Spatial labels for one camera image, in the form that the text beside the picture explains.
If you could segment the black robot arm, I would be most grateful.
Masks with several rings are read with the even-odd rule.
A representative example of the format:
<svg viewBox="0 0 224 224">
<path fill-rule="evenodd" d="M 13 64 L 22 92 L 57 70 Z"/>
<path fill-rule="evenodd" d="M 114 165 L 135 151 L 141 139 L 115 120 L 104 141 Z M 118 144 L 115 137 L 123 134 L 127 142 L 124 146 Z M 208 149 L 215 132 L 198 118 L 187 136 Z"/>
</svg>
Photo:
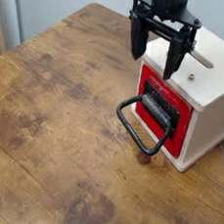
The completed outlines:
<svg viewBox="0 0 224 224">
<path fill-rule="evenodd" d="M 169 80 L 178 71 L 186 54 L 194 51 L 200 20 L 187 9 L 188 0 L 134 0 L 129 11 L 131 51 L 134 60 L 146 53 L 149 32 L 170 44 L 163 72 Z"/>
</svg>

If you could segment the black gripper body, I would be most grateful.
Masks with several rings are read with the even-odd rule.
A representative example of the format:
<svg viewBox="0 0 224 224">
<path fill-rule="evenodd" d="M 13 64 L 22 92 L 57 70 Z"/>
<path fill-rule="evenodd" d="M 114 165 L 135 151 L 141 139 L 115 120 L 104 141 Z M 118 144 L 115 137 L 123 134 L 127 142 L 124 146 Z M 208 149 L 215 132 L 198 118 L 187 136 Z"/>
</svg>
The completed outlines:
<svg viewBox="0 0 224 224">
<path fill-rule="evenodd" d="M 149 32 L 160 37 L 171 38 L 181 29 L 197 31 L 202 27 L 201 21 L 187 9 L 189 0 L 134 0 L 129 11 L 148 24 Z"/>
</svg>

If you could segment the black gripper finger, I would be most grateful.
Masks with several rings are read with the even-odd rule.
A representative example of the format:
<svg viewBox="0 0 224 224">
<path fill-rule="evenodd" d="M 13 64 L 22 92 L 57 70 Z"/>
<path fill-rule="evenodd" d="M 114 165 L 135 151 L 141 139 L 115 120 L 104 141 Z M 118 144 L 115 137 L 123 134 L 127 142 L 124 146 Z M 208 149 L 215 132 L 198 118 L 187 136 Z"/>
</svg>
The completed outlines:
<svg viewBox="0 0 224 224">
<path fill-rule="evenodd" d="M 169 80 L 171 75 L 178 71 L 184 56 L 194 51 L 196 34 L 194 30 L 181 29 L 171 38 L 163 79 Z"/>
<path fill-rule="evenodd" d="M 148 24 L 140 19 L 135 14 L 130 18 L 131 20 L 131 51 L 135 61 L 137 61 L 146 52 L 146 45 L 149 36 Z"/>
</svg>

